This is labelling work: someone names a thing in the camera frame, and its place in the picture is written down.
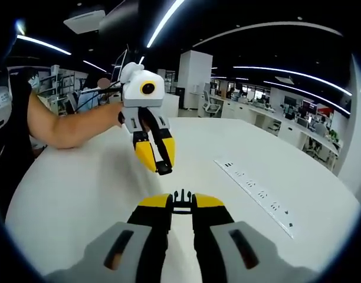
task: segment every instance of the white round table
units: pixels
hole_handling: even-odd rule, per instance
[[[143,198],[181,189],[222,200],[235,221],[245,221],[273,241],[292,266],[320,272],[340,251],[360,206],[325,167],[242,120],[175,118],[170,125],[176,160],[169,175],[148,171],[118,127],[79,149],[48,148],[35,161],[14,194],[6,225],[41,274],[78,262],[88,243],[114,223],[127,221]],[[240,160],[287,206],[298,227],[294,239],[214,163],[219,157]],[[189,215],[174,215],[169,232],[162,282],[175,278],[201,282]]]

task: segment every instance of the power strip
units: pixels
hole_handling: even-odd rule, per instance
[[[295,222],[288,209],[271,196],[258,182],[250,178],[246,171],[230,160],[214,160],[245,192],[247,192],[293,239]]]

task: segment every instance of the air conditioning unit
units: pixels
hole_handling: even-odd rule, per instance
[[[104,10],[98,10],[66,19],[64,24],[76,34],[83,34],[85,32],[97,31],[99,23],[104,16],[106,16]]]
[[[291,77],[289,78],[275,77],[275,78],[284,84],[294,84]]]

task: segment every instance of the gripper camera lens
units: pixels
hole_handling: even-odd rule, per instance
[[[146,83],[142,86],[141,91],[143,94],[151,94],[155,90],[155,85],[152,83]]]

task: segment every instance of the ceiling light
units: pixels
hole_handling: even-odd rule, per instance
[[[19,38],[20,40],[26,40],[26,41],[30,41],[30,42],[33,42],[33,43],[36,43],[36,44],[40,44],[40,45],[43,45],[43,46],[46,46],[46,47],[49,47],[49,48],[52,48],[52,49],[55,49],[57,51],[60,51],[62,53],[65,53],[67,55],[71,55],[70,52],[68,51],[65,51],[65,50],[62,50],[61,48],[58,48],[54,45],[51,45],[51,44],[48,44],[46,42],[43,42],[43,41],[40,41],[40,40],[36,40],[34,38],[31,38],[31,37],[25,37],[24,35],[17,35],[17,38]]]
[[[321,83],[328,84],[329,86],[334,87],[337,90],[340,90],[340,91],[344,92],[348,96],[352,96],[352,93],[350,93],[348,90],[345,90],[344,88],[341,88],[336,84],[330,83],[329,81],[322,80],[321,78],[313,77],[312,75],[307,75],[307,74],[303,74],[303,73],[298,73],[298,72],[288,71],[288,70],[282,70],[282,69],[267,68],[267,67],[234,66],[233,68],[269,70],[269,71],[278,71],[278,72],[284,72],[284,73],[295,74],[295,75],[302,75],[303,77],[312,78],[312,79],[314,79],[316,81],[320,81]]]
[[[102,68],[99,68],[98,66],[95,66],[94,64],[92,64],[92,63],[90,63],[90,62],[87,62],[87,61],[85,61],[85,60],[83,60],[86,64],[89,64],[89,65],[91,65],[91,66],[93,66],[93,67],[96,67],[97,69],[99,69],[99,70],[101,70],[101,71],[104,71],[105,73],[107,72],[106,70],[104,70],[104,69],[102,69]]]
[[[184,2],[185,0],[176,0],[174,4],[170,7],[170,9],[167,11],[161,22],[159,23],[158,27],[154,31],[151,39],[149,40],[146,48],[150,48],[155,41],[156,37],[160,33],[163,26],[166,24],[166,22],[169,20],[169,18],[174,14],[174,12],[179,8],[179,6]]]
[[[24,24],[22,21],[17,21],[17,23],[15,24],[15,28],[17,31],[19,31],[21,35],[25,35]]]
[[[323,97],[317,96],[317,95],[315,95],[315,94],[313,94],[313,93],[309,93],[308,91],[300,90],[300,89],[298,89],[298,88],[290,87],[290,86],[287,86],[287,85],[284,85],[284,84],[272,83],[272,82],[270,82],[270,81],[263,81],[263,82],[264,82],[264,83],[267,83],[267,84],[279,85],[280,87],[287,87],[287,88],[290,88],[290,89],[292,89],[292,90],[301,91],[302,93],[306,93],[306,94],[309,94],[310,96],[317,97],[317,98],[319,98],[320,100],[323,100],[323,101],[331,104],[332,106],[335,106],[336,108],[341,109],[341,111],[347,113],[348,115],[351,114],[351,113],[348,112],[346,109],[344,109],[343,107],[340,107],[339,105],[335,104],[334,102],[331,102],[331,101],[329,101],[329,100],[327,100],[327,99],[325,99],[325,98],[323,98]]]
[[[318,28],[318,29],[321,29],[323,31],[331,32],[331,33],[336,34],[336,35],[338,35],[340,37],[343,37],[343,34],[341,34],[339,31],[336,31],[335,29],[324,27],[322,25],[312,24],[310,22],[299,22],[299,21],[263,22],[261,24],[247,25],[246,27],[234,28],[234,29],[231,29],[230,31],[225,31],[225,32],[222,32],[220,34],[216,34],[213,37],[209,37],[206,40],[203,40],[202,42],[198,42],[198,43],[194,44],[192,47],[196,47],[196,46],[199,46],[201,44],[207,43],[210,40],[214,40],[216,38],[223,37],[225,35],[232,34],[232,33],[235,33],[235,32],[244,31],[244,30],[247,30],[247,29],[261,28],[261,27],[285,26],[285,25],[296,25],[296,26],[301,26],[301,27]]]

